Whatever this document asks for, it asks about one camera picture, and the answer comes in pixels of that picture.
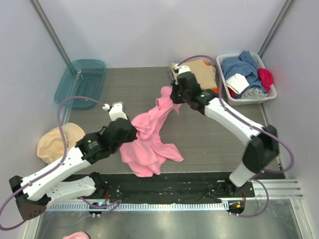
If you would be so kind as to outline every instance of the gray towel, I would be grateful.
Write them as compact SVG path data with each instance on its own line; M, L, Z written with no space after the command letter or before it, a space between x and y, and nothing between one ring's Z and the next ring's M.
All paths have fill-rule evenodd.
M267 97L268 94L264 93L262 89L259 88L250 88L246 90L242 95L242 99L262 99L264 97Z

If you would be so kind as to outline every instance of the white towel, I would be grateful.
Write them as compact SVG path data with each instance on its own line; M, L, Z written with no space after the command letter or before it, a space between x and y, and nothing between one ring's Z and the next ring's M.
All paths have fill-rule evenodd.
M241 74L235 74L226 80L226 85L231 88L236 94L241 94L247 87L249 83Z

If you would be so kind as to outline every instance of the white plastic basket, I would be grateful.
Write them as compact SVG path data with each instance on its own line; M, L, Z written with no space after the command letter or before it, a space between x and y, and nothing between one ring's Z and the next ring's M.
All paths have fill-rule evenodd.
M256 62L258 68L265 68L265 65L263 61L261 60L260 56L256 53L250 53L254 61ZM268 94L268 97L263 98L262 100L260 99L234 99L230 96L230 93L228 91L228 87L226 86L226 81L224 78L223 71L221 69L221 64L223 63L224 59L228 58L238 58L240 54L224 54L224 55L219 55L216 58L217 62L217 68L218 68L218 73L219 73L219 80L223 81L223 85L226 91L228 103L231 106L237 106L237 105L248 105L248 104L260 104L262 102L265 102L267 100L272 100L277 97L277 91L274 85L271 85L270 92Z

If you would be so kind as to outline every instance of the white robotic arm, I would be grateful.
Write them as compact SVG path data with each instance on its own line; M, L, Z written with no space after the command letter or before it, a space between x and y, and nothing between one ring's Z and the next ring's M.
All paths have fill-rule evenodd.
M278 143L260 133L257 129L263 129L268 133L277 136L277 130L269 125L267 127L255 123L246 118L227 103L221 104L218 95L212 90L202 90L195 75L187 66L175 66L178 73L177 79L172 82L171 99L176 104L187 103L193 110L216 120L237 136L246 146L242 162L229 177L230 190L239 190L248 180L263 170L276 156L279 155Z
M24 178L14 176L9 180L13 192L29 185L15 196L15 202L24 220L39 216L47 207L57 202L80 196L101 197L105 193L108 185L96 172L77 181L61 182L75 172L116 153L123 143L136 139L137 130L123 112L122 103L115 103L112 107L104 105L103 109L109 111L112 120L108 127L104 126L99 132L86 134L69 150L63 162L61 157L34 174ZM34 182L48 172L50 173Z

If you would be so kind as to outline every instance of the cable connector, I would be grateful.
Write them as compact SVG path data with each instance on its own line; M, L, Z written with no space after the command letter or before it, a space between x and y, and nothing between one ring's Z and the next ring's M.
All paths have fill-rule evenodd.
M109 104L104 104L104 106L102 107L102 109L104 109L105 111L109 111L111 109Z

